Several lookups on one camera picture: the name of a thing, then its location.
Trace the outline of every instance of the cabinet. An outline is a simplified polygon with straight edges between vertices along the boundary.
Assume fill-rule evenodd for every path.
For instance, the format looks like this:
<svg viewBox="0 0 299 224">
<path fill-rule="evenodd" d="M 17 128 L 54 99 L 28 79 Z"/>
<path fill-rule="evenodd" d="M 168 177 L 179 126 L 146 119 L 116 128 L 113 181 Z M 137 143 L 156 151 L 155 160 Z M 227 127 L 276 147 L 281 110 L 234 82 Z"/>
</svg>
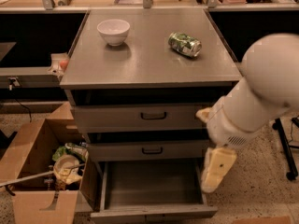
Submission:
<svg viewBox="0 0 299 224">
<path fill-rule="evenodd" d="M 124 44 L 110 47 L 99 22 L 131 24 Z M 172 32 L 203 43 L 198 58 L 169 48 Z M 200 190 L 210 145 L 195 117 L 241 78 L 203 9 L 92 10 L 61 81 L 78 130 L 101 176 L 95 223 L 212 217 Z"/>
</svg>

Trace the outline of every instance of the open cardboard box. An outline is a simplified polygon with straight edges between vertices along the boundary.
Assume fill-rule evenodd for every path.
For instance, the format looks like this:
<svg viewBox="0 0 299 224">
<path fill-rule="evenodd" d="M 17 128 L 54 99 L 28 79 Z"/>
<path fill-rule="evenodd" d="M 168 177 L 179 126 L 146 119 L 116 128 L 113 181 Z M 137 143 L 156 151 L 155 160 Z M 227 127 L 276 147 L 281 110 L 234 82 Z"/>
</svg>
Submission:
<svg viewBox="0 0 299 224">
<path fill-rule="evenodd" d="M 65 103 L 46 119 L 24 124 L 0 160 L 0 183 L 47 172 L 52 154 L 59 145 L 82 140 Z M 95 208 L 98 172 L 87 160 L 79 190 L 60 191 L 55 210 L 41 210 L 51 205 L 55 192 L 47 190 L 43 177 L 10 187 L 17 224 L 73 223 L 75 212 Z"/>
</svg>

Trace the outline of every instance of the gray countertop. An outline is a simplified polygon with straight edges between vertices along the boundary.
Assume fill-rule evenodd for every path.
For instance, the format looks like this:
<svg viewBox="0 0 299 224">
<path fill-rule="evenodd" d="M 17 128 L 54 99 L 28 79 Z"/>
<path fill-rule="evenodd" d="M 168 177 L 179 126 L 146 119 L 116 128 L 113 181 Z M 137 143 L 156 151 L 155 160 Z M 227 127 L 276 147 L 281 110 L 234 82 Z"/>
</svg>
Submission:
<svg viewBox="0 0 299 224">
<path fill-rule="evenodd" d="M 111 47 L 97 32 L 107 19 L 130 23 L 130 33 L 119 47 Z M 172 32 L 199 39 L 195 59 L 168 45 Z M 64 89 L 160 88 L 219 85 L 241 75 L 200 7 L 123 8 L 92 10 L 61 81 Z"/>
</svg>

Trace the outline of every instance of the metal leg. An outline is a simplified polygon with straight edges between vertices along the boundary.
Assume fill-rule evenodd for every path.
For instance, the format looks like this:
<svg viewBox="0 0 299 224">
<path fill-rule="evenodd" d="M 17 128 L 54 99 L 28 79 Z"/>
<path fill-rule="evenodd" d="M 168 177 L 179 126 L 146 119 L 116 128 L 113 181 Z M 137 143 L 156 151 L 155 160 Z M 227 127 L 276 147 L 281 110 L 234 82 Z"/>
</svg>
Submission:
<svg viewBox="0 0 299 224">
<path fill-rule="evenodd" d="M 279 133 L 280 141 L 281 141 L 281 144 L 283 146 L 284 153 L 285 153 L 286 158 L 287 158 L 287 162 L 289 164 L 290 171 L 287 173 L 287 177 L 288 177 L 289 180 L 295 180 L 296 177 L 298 176 L 298 171 L 297 171 L 297 168 L 296 168 L 296 164 L 293 160 L 292 152 L 291 152 L 291 149 L 289 147 L 289 142 L 287 140 L 286 134 L 284 133 L 284 130 L 283 130 L 280 119 L 275 119 L 273 129 L 277 130 L 278 133 Z"/>
</svg>

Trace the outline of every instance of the can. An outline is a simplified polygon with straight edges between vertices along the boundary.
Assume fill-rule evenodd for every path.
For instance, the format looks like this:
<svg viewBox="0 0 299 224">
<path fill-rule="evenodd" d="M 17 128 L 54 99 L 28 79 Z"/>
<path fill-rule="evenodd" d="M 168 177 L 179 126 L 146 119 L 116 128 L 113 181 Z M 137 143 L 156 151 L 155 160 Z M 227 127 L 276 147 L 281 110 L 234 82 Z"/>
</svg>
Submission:
<svg viewBox="0 0 299 224">
<path fill-rule="evenodd" d="M 169 46 L 178 53 L 188 57 L 197 57 L 202 43 L 189 35 L 174 32 L 168 38 Z"/>
</svg>

